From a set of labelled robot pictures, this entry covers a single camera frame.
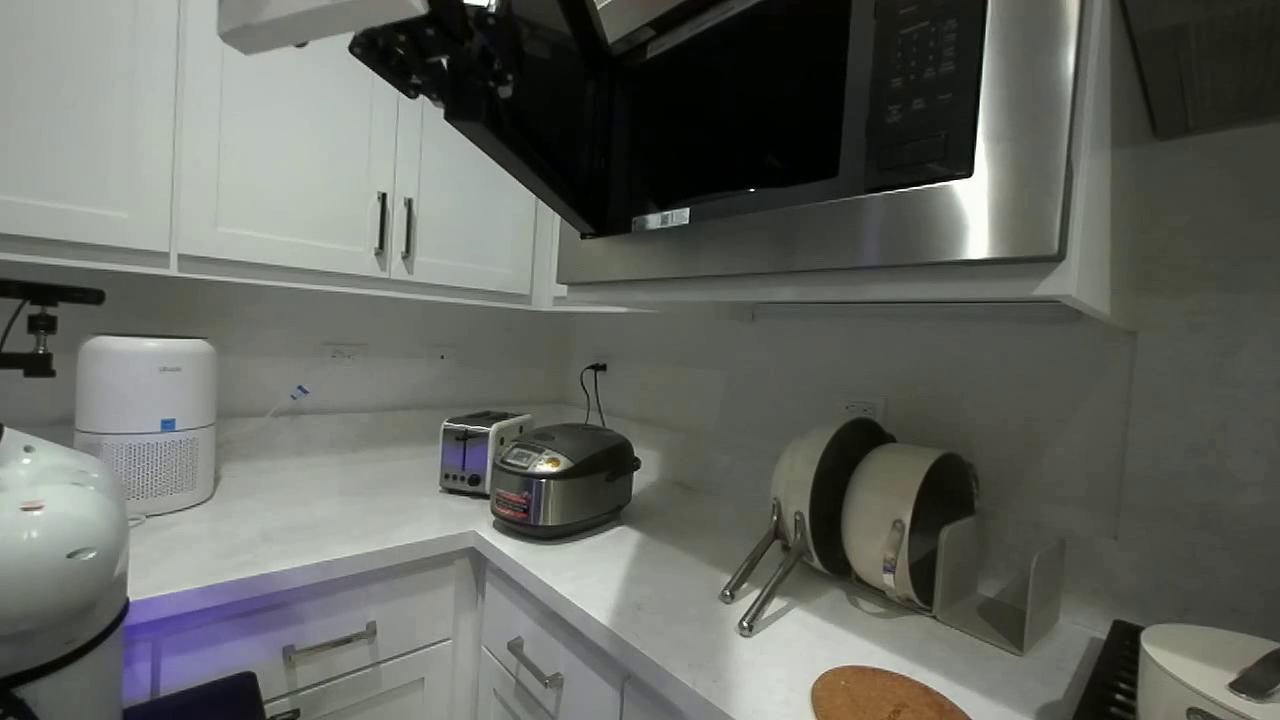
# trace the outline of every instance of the lower cabinet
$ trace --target lower cabinet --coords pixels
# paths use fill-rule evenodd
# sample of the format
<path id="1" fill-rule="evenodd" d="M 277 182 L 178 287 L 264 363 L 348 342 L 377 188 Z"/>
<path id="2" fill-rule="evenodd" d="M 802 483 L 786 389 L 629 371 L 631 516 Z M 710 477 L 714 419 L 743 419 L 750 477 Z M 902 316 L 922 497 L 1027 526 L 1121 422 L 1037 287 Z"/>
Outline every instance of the lower cabinet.
<path id="1" fill-rule="evenodd" d="M 496 572 L 484 576 L 479 656 L 509 670 L 519 699 L 531 699 L 545 714 L 623 714 L 623 670 L 601 646 L 579 640 L 562 615 Z"/>
<path id="2" fill-rule="evenodd" d="M 554 720 L 554 711 L 489 646 L 479 646 L 475 708 L 475 720 Z"/>
<path id="3" fill-rule="evenodd" d="M 306 714 L 452 720 L 452 576 L 449 565 L 404 565 L 130 622 L 123 704 L 251 670 L 264 699 Z"/>
<path id="4" fill-rule="evenodd" d="M 280 695 L 269 704 L 269 720 L 456 720 L 452 645 Z"/>

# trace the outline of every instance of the kitchen counter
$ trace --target kitchen counter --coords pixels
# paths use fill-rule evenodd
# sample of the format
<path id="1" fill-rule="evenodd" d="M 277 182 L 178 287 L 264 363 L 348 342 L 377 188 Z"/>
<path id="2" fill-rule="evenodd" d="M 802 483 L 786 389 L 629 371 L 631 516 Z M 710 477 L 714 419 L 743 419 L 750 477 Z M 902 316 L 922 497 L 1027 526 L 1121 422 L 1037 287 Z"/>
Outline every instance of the kitchen counter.
<path id="1" fill-rule="evenodd" d="M 810 687 L 836 662 L 917 674 L 975 720 L 1058 714 L 1089 646 L 1089 637 L 1054 631 L 1027 656 L 1007 656 L 923 615 L 867 615 L 810 569 L 739 640 L 750 600 L 727 608 L 715 591 L 766 506 L 725 512 L 714 488 L 641 477 L 623 524 L 528 544 L 501 535 L 484 498 L 438 488 L 438 427 L 426 410 L 227 422 L 220 493 L 131 526 L 131 622 L 479 551 L 658 692 L 696 695 L 737 720 L 813 714 Z"/>

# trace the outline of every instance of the pan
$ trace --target pan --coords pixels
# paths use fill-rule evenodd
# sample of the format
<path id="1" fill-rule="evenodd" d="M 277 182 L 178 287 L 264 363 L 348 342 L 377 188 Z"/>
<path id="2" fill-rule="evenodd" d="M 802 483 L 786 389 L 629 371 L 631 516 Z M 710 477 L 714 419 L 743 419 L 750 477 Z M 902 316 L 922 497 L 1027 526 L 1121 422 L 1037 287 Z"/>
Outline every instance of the pan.
<path id="1" fill-rule="evenodd" d="M 859 458 L 880 442 L 893 442 L 893 435 L 875 419 L 857 414 L 822 422 L 786 449 L 771 466 L 768 526 L 720 589 L 720 600 L 732 602 L 768 547 L 779 544 L 786 557 L 737 622 L 739 637 L 758 631 L 758 620 L 795 565 L 813 565 L 825 576 L 852 576 L 842 535 L 846 493 Z"/>

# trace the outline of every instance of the cutting board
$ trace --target cutting board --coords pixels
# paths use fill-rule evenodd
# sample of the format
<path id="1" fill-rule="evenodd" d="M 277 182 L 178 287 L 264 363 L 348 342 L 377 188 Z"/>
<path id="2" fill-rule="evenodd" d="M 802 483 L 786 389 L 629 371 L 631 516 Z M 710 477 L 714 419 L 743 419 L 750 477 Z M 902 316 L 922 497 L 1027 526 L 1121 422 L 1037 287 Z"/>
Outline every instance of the cutting board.
<path id="1" fill-rule="evenodd" d="M 968 720 L 936 687 L 883 666 L 831 666 L 813 684 L 818 720 Z"/>

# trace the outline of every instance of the white appliance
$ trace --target white appliance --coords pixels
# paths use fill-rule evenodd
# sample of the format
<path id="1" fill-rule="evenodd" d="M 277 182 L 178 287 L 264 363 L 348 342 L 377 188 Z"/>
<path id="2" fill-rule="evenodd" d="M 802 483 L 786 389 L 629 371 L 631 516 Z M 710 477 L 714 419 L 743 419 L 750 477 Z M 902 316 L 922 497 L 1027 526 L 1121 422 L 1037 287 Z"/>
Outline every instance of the white appliance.
<path id="1" fill-rule="evenodd" d="M 161 337 L 81 342 L 78 449 L 114 466 L 130 516 L 206 504 L 215 488 L 215 348 Z"/>
<path id="2" fill-rule="evenodd" d="M 0 431 L 0 714 L 119 720 L 119 488 L 91 457 Z"/>

